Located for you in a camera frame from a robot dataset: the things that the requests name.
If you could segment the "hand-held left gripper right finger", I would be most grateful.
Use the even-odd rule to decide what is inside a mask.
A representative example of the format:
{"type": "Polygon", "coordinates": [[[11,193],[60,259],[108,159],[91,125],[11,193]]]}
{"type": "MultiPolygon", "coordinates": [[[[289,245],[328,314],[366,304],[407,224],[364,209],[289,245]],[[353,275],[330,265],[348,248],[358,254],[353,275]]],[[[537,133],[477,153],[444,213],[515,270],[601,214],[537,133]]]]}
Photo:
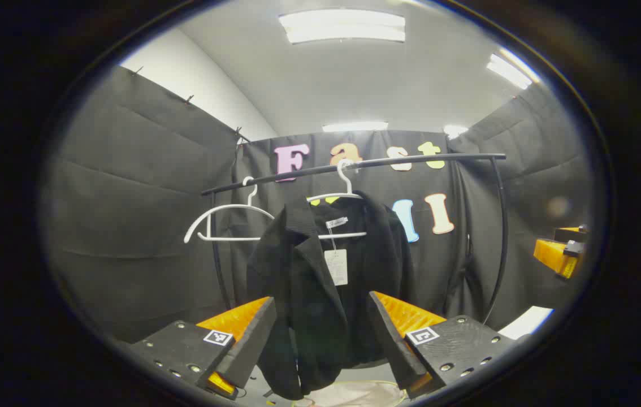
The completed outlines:
{"type": "Polygon", "coordinates": [[[468,316],[450,319],[378,291],[369,315],[395,381],[410,399],[490,369],[517,341],[468,316]]]}

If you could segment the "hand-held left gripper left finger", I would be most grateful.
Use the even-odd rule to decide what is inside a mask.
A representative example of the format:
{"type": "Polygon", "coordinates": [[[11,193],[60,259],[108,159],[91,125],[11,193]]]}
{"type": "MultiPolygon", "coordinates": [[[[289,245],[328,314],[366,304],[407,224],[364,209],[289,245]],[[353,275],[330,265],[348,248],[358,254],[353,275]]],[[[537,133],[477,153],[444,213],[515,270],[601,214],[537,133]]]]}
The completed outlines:
{"type": "Polygon", "coordinates": [[[276,317],[276,301],[266,296],[202,322],[171,322],[128,348],[190,386],[235,400],[263,353],[276,317]]]}

